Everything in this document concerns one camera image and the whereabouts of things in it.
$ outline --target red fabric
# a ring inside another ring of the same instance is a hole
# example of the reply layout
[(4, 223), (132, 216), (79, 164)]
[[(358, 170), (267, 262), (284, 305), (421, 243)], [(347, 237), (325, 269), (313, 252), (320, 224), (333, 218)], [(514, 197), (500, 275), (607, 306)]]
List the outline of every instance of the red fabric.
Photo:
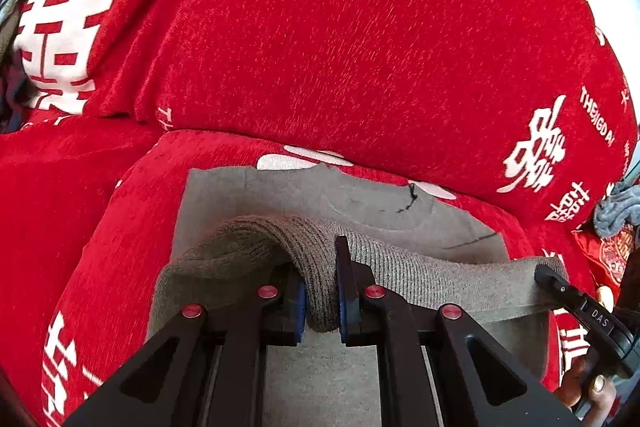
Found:
[(596, 285), (611, 288), (614, 301), (617, 301), (626, 260), (635, 250), (634, 227), (626, 224), (620, 232), (607, 239), (599, 238), (590, 227), (576, 230), (573, 234), (589, 262)]
[(636, 143), (585, 0), (30, 1), (17, 42), (39, 107), (333, 150), (523, 223), (583, 222)]
[(157, 138), (130, 120), (85, 116), (0, 135), (0, 366), (36, 414), (58, 298), (119, 177)]
[(546, 371), (542, 385), (548, 390), (556, 390), (562, 383), (562, 350), (559, 342), (559, 328), (556, 316), (549, 312), (549, 341), (546, 343)]
[[(84, 393), (96, 389), (95, 381), (86, 373), (105, 380), (142, 345), (154, 283), (169, 260), (189, 169), (264, 167), (267, 159), (274, 158), (312, 161), (312, 152), (299, 152), (266, 140), (184, 130), (162, 136), (158, 145), (129, 170), (84, 248), (53, 315), (55, 319), (60, 313), (63, 318), (60, 343), (68, 346), (73, 341), (78, 355), (65, 382), (65, 413), (57, 413), (55, 421), (60, 423), (82, 402)], [(359, 166), (339, 168), (371, 180), (398, 185), (407, 182), (400, 176)], [(468, 196), (457, 195), (455, 200), (443, 201), (469, 211), (501, 232), (510, 245), (510, 257), (534, 252), (522, 228), (505, 211)], [(551, 338), (558, 344), (557, 329), (552, 330)], [(52, 369), (47, 357), (44, 363), (48, 370)], [(558, 352), (551, 351), (544, 383), (554, 389), (558, 374)], [(46, 371), (42, 382), (50, 392), (52, 383)]]

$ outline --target white chinese character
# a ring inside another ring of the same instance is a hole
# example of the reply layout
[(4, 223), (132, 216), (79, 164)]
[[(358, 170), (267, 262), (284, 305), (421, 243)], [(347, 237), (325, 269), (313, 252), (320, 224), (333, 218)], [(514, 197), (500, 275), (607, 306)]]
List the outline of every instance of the white chinese character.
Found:
[(630, 97), (629, 97), (629, 90), (623, 89), (622, 91), (620, 91), (620, 95), (622, 96), (622, 102), (620, 102), (621, 104), (623, 104), (625, 106), (625, 110), (624, 112), (626, 112), (626, 102), (629, 101)]
[(625, 142), (625, 168), (622, 169), (623, 172), (626, 172), (626, 169), (629, 166), (629, 160), (631, 159), (630, 156), (631, 156), (631, 150), (629, 149), (629, 140), (627, 140)]
[(549, 203), (553, 211), (545, 217), (545, 221), (559, 221), (564, 223), (565, 221), (574, 219), (580, 209), (584, 206), (585, 201), (589, 201), (589, 191), (582, 189), (582, 182), (572, 183), (571, 186), (574, 190), (569, 190), (558, 205)]
[[(84, 365), (82, 366), (82, 374), (89, 380), (95, 387), (100, 387), (104, 382), (101, 378), (96, 377), (91, 371), (89, 371)], [(87, 391), (82, 392), (82, 397), (86, 400), (89, 398)]]
[(158, 118), (158, 123), (162, 126), (165, 131), (172, 130), (174, 128), (174, 124), (172, 123), (174, 120), (171, 117), (171, 108), (167, 107), (166, 110), (158, 107), (158, 112), (166, 118), (166, 121)]
[(303, 160), (302, 158), (296, 158), (295, 156), (287, 156), (284, 154), (266, 154), (258, 159), (256, 168), (258, 170), (289, 170), (289, 169), (307, 169), (318, 165), (317, 162), (330, 163), (333, 165), (342, 165), (345, 167), (353, 167), (353, 163), (345, 160), (342, 155), (331, 151), (314, 151), (311, 149), (304, 149), (302, 147), (295, 147), (292, 145), (284, 145), (283, 149), (286, 152), (303, 156), (316, 162), (310, 162)]
[(589, 343), (584, 340), (584, 336), (588, 333), (581, 325), (575, 330), (559, 330), (560, 349), (564, 360), (563, 372), (571, 369), (571, 365), (575, 359), (587, 354)]
[(564, 94), (558, 96), (553, 109), (545, 107), (533, 112), (529, 139), (517, 142), (503, 162), (506, 166), (504, 175), (516, 179), (496, 192), (511, 192), (525, 178), (524, 187), (532, 187), (534, 192), (551, 183), (554, 177), (552, 165), (562, 161), (565, 154), (564, 135), (559, 127), (555, 127), (565, 98)]
[(600, 43), (600, 45), (604, 46), (606, 44), (606, 40), (604, 38), (604, 33), (597, 26), (596, 26), (596, 36), (598, 38), (598, 42)]
[[(66, 367), (66, 362), (76, 366), (78, 363), (76, 357), (76, 344), (71, 341), (68, 346), (65, 346), (60, 341), (60, 331), (65, 326), (65, 321), (62, 313), (58, 312), (53, 325), (48, 329), (47, 343), (44, 346), (44, 353), (47, 355), (49, 362), (53, 366), (53, 370), (47, 367), (47, 364), (42, 362), (42, 368), (47, 375), (47, 378), (53, 383), (53, 393), (42, 384), (42, 390), (47, 395), (46, 408), (43, 411), (47, 418), (57, 425), (56, 420), (53, 418), (54, 413), (64, 415), (65, 402), (66, 402), (66, 389), (63, 384), (63, 380), (68, 380), (69, 374)], [(54, 356), (56, 353), (62, 354), (62, 360), (60, 363), (56, 362)]]
[(86, 69), (100, 29), (99, 24), (85, 27), (87, 17), (107, 11), (113, 0), (28, 0), (28, 3), (33, 7), (22, 14), (20, 26), (24, 28), (14, 44), (22, 50), (24, 71), (39, 89), (28, 105), (42, 109), (53, 105), (80, 114), (86, 100), (79, 100), (78, 94), (95, 90)]
[(558, 257), (558, 259), (560, 260), (560, 262), (564, 266), (564, 257), (562, 257), (561, 253), (556, 253), (554, 251), (548, 252), (544, 248), (542, 248), (541, 250), (542, 250), (542, 253), (545, 254), (545, 257)]

